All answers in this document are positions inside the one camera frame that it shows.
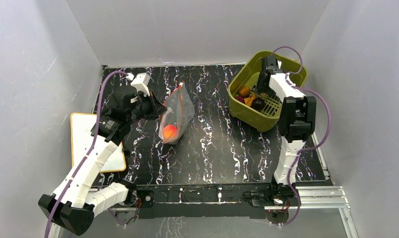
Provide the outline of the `orange peach fruit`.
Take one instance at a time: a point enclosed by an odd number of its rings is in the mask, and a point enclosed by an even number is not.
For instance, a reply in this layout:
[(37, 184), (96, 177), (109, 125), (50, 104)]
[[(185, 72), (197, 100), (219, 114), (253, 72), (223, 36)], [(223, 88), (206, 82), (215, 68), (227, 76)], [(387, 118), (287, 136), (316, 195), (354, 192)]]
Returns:
[(177, 128), (169, 124), (163, 128), (163, 138), (164, 140), (173, 139), (177, 136)]

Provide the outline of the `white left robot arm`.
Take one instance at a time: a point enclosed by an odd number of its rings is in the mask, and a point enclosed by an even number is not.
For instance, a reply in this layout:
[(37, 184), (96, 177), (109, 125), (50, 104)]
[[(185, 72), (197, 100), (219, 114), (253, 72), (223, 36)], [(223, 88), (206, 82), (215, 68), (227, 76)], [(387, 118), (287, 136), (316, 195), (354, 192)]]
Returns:
[(167, 111), (148, 88), (127, 86), (116, 91), (114, 97), (115, 104), (97, 109), (90, 131), (93, 141), (80, 163), (71, 168), (51, 194), (42, 194), (38, 201), (49, 225), (58, 225), (76, 236), (84, 234), (94, 218), (112, 206), (136, 203), (134, 186), (122, 180), (96, 193), (89, 191), (109, 157), (130, 133), (131, 125), (140, 120), (156, 120)]

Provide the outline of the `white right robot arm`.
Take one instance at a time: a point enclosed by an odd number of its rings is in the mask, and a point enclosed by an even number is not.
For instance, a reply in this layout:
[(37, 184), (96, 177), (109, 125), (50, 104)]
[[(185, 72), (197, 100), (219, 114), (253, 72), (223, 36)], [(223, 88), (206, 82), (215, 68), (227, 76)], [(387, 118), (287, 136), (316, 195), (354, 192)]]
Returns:
[(300, 151), (315, 130), (316, 99), (307, 97), (296, 87), (274, 55), (262, 58), (256, 90), (270, 92), (282, 102), (277, 122), (281, 152), (268, 192), (272, 204), (282, 205), (297, 192), (295, 171)]

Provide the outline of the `clear zip bag red zipper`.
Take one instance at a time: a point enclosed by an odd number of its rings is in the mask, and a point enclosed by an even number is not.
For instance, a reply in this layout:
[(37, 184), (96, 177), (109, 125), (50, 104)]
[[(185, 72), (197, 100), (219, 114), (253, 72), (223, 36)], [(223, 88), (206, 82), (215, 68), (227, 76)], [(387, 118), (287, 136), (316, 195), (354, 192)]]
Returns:
[[(195, 115), (195, 107), (184, 82), (181, 82), (168, 96), (164, 105), (167, 107), (167, 112), (160, 118), (159, 138), (162, 139), (164, 144), (175, 145), (183, 136), (188, 124)], [(177, 136), (173, 139), (164, 140), (163, 128), (169, 124), (177, 128)]]

